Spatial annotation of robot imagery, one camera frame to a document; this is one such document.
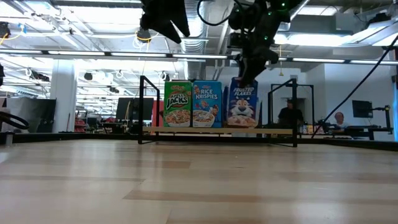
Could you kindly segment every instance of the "computer monitor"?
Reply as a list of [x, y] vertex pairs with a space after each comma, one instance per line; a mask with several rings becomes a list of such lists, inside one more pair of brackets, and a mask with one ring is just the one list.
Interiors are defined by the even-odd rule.
[[[152, 109], [154, 106], [153, 98], [144, 98], [144, 120], [152, 120]], [[116, 110], [116, 119], [138, 120], [139, 99], [138, 98], [119, 98]]]
[[370, 101], [353, 100], [354, 118], [373, 118], [373, 107]]

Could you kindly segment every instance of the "ceiling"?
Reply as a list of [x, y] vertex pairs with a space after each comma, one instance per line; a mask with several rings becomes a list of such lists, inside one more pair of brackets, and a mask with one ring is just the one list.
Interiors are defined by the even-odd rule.
[[[312, 0], [299, 13], [296, 21], [321, 16], [330, 19], [336, 13], [352, 14], [374, 11], [390, 7], [391, 1], [386, 0], [360, 0], [360, 1], [333, 1]], [[218, 22], [229, 14], [233, 1], [208, 1], [205, 3], [207, 20]], [[154, 37], [148, 44], [137, 41], [136, 31], [139, 29], [139, 20], [142, 15], [139, 1], [113, 1], [113, 0], [86, 0], [86, 1], [0, 1], [0, 21], [10, 24], [12, 37], [19, 34], [18, 38], [5, 40], [0, 49], [40, 49], [40, 50], [87, 50], [110, 52], [164, 52], [180, 53], [180, 45], [167, 40], [160, 34], [151, 31]], [[357, 28], [364, 27], [362, 22], [354, 21]], [[190, 37], [185, 40], [197, 40], [205, 43], [204, 54], [233, 54], [233, 50], [226, 48], [226, 39], [231, 30], [224, 24], [218, 27], [205, 26], [207, 35], [204, 38]], [[287, 37], [291, 33], [281, 33]], [[274, 50], [283, 56], [289, 57], [356, 57], [378, 58], [381, 50], [379, 47], [363, 47], [362, 50], [346, 48], [337, 53], [335, 47], [311, 47], [303, 45], [280, 44]], [[43, 86], [4, 86], [5, 91], [24, 94], [36, 94], [39, 97], [48, 97], [49, 83], [29, 78], [29, 70], [35, 70], [51, 78], [51, 58], [29, 57], [0, 57], [0, 63], [5, 66], [5, 83], [35, 84]], [[147, 76], [153, 83], [163, 86], [161, 74], [163, 71], [170, 74], [171, 78], [184, 78], [184, 63], [179, 60], [164, 61], [119, 61], [119, 60], [93, 60], [77, 59], [80, 74], [78, 84], [78, 102], [87, 95], [114, 95], [108, 88], [91, 88], [88, 85], [132, 85], [137, 86], [140, 75]], [[306, 63], [285, 64], [284, 67], [309, 68]], [[105, 72], [113, 79], [100, 79], [97, 81], [85, 80], [86, 72]], [[136, 95], [137, 88], [121, 88], [124, 95]]]

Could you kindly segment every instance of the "cereal bowl image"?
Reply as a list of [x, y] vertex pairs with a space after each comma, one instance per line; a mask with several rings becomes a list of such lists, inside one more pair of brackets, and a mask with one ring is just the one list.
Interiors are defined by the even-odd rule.
[[175, 110], [165, 115], [165, 122], [170, 127], [187, 127], [190, 125], [191, 111]]
[[194, 110], [193, 125], [194, 127], [210, 128], [214, 123], [215, 117], [208, 111]]

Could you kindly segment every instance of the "white column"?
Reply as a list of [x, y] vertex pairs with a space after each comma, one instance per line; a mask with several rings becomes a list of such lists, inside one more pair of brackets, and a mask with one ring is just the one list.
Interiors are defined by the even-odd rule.
[[77, 78], [73, 60], [54, 60], [50, 98], [57, 99], [57, 104], [53, 133], [75, 129]]

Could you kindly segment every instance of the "blue cereal box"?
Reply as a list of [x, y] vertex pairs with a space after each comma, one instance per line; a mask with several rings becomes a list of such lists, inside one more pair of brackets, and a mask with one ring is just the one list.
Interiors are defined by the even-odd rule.
[[227, 122], [229, 126], [242, 126], [252, 128], [257, 126], [258, 82], [253, 81], [250, 85], [240, 88], [238, 78], [232, 78], [228, 94]]
[[222, 100], [221, 82], [193, 82], [193, 127], [220, 128]]

